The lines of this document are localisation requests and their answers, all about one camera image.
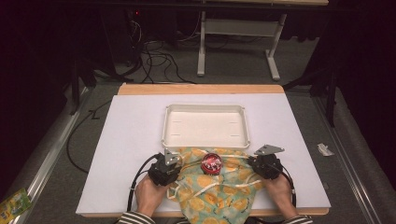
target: hand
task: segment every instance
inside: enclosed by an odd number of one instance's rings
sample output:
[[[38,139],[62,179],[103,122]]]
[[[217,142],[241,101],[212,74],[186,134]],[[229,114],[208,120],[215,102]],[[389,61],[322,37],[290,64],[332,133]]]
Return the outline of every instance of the hand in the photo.
[[[285,219],[298,216],[297,210],[291,202],[291,188],[285,176],[280,175],[276,179],[262,178],[262,183]]]
[[[168,189],[169,186],[156,186],[148,175],[143,177],[134,191],[137,203],[136,212],[151,217],[163,201],[163,196]]]

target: white tabletop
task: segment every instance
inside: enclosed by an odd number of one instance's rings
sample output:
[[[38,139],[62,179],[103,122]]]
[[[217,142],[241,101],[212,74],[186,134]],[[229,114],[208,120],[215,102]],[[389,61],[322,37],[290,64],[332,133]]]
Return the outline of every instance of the white tabletop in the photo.
[[[161,139],[165,108],[171,104],[243,106],[251,142],[246,153],[253,155],[265,144],[285,148],[277,156],[294,180],[299,211],[311,215],[323,215],[323,210],[328,211],[330,202],[286,95],[241,93],[114,96],[77,214],[119,217],[126,211],[129,188],[137,170],[153,154],[163,153]],[[265,189],[259,191],[252,214],[265,215],[275,210]],[[178,203],[165,199],[155,216],[175,214],[181,215]]]

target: yellow and green fabric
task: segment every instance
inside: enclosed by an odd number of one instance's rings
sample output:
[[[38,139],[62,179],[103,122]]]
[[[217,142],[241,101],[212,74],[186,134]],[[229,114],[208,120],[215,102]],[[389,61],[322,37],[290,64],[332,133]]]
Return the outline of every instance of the yellow and green fabric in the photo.
[[[228,148],[183,147],[177,150],[182,169],[168,190],[168,198],[180,203],[191,224],[242,224],[248,218],[260,176],[248,165],[248,155]],[[202,158],[207,153],[221,157],[219,175],[205,175]]]

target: white tray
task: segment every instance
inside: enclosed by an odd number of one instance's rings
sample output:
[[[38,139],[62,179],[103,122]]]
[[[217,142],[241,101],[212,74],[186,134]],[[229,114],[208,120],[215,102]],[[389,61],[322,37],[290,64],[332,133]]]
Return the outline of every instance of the white tray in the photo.
[[[163,146],[227,147],[250,145],[245,108],[240,105],[169,105],[163,127]]]

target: table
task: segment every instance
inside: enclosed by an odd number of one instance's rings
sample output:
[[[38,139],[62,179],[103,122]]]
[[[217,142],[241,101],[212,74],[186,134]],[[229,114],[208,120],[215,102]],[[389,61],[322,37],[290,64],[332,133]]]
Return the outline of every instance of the table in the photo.
[[[238,2],[238,3],[262,3],[281,5],[303,5],[303,6],[327,6],[328,0],[216,0],[216,2]],[[201,42],[198,54],[198,77],[205,75],[205,35],[251,35],[251,36],[271,36],[273,38],[270,49],[265,50],[265,58],[270,68],[273,80],[280,80],[277,71],[274,54],[287,14],[283,13],[279,21],[238,21],[207,19],[205,11],[201,12]]]
[[[78,204],[84,217],[119,217],[143,162],[163,152],[165,108],[170,104],[238,104],[246,109],[252,155],[265,144],[283,147],[278,157],[289,170],[301,214],[325,215],[330,203],[282,87],[277,85],[122,85],[114,96]],[[278,214],[265,189],[251,216]],[[155,217],[181,217],[178,203],[164,200]]]

